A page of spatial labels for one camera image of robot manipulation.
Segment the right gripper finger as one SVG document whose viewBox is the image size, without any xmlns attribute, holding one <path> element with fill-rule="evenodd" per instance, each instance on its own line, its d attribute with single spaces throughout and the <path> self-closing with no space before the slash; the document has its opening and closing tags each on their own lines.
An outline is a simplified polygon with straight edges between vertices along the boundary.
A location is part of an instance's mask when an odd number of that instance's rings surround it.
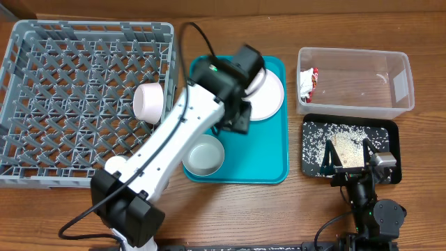
<svg viewBox="0 0 446 251">
<path fill-rule="evenodd" d="M 323 156 L 323 161 L 321 164 L 321 169 L 334 169 L 342 168 L 341 160 L 335 150 L 335 147 L 331 140 L 325 142 L 325 152 Z"/>
<path fill-rule="evenodd" d="M 363 145 L 363 158 L 364 158 L 364 166 L 377 166 L 376 159 L 374 158 L 375 153 L 379 153 L 380 151 L 371 143 L 368 138 L 364 138 L 362 140 Z"/>
</svg>

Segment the large white plate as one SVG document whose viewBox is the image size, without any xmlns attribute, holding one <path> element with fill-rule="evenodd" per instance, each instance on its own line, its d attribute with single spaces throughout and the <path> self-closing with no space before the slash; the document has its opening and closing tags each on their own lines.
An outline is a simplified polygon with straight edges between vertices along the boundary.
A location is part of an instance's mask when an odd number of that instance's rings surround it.
<svg viewBox="0 0 446 251">
<path fill-rule="evenodd" d="M 271 70 L 260 70 L 245 90 L 245 101 L 251 102 L 251 121 L 261 121 L 273 116 L 284 101 L 284 87 Z"/>
</svg>

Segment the red snack wrapper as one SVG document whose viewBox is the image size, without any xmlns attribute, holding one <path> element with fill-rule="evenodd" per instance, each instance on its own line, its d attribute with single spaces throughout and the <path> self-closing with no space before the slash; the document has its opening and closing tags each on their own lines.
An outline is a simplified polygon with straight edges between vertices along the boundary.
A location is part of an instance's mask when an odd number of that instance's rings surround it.
<svg viewBox="0 0 446 251">
<path fill-rule="evenodd" d="M 318 68 L 310 68 L 300 72 L 300 98 L 305 103 L 312 101 L 312 96 L 318 82 Z"/>
</svg>

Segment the white paper cup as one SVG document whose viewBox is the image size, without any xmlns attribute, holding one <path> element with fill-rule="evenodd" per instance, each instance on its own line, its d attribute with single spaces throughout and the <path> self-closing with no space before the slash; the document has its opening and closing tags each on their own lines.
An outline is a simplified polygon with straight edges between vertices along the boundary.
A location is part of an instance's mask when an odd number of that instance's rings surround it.
<svg viewBox="0 0 446 251">
<path fill-rule="evenodd" d="M 127 156 L 115 155 L 106 161 L 105 171 L 107 171 L 110 174 L 114 174 L 120 168 L 125 166 L 127 160 L 128 160 Z"/>
</svg>

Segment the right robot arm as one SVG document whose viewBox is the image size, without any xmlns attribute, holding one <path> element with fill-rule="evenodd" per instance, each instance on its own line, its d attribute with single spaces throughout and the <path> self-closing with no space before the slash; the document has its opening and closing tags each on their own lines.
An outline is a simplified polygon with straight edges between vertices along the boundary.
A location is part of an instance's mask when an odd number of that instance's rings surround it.
<svg viewBox="0 0 446 251">
<path fill-rule="evenodd" d="M 407 210 L 391 199 L 379 200 L 376 184 L 388 178 L 397 166 L 390 152 L 379 151 L 369 139 L 362 141 L 363 167 L 343 167 L 334 144 L 325 143 L 321 173 L 332 177 L 332 187 L 345 188 L 351 210 L 325 223 L 314 237 L 315 250 L 386 250 L 399 249 L 395 241 L 407 216 Z M 341 235 L 337 242 L 318 244 L 321 232 L 332 223 L 352 215 L 356 232 Z"/>
</svg>

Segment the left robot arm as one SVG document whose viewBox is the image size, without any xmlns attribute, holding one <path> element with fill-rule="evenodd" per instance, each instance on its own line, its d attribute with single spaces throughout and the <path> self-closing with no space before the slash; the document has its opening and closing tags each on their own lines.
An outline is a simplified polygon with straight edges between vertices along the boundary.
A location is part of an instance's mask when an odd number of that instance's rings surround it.
<svg viewBox="0 0 446 251">
<path fill-rule="evenodd" d="M 207 129 L 245 134 L 251 103 L 246 89 L 265 68 L 261 53 L 243 45 L 230 59 L 207 56 L 168 117 L 131 157 L 116 155 L 91 179 L 94 212 L 121 250 L 148 248 L 164 221 L 155 207 L 175 168 Z"/>
</svg>

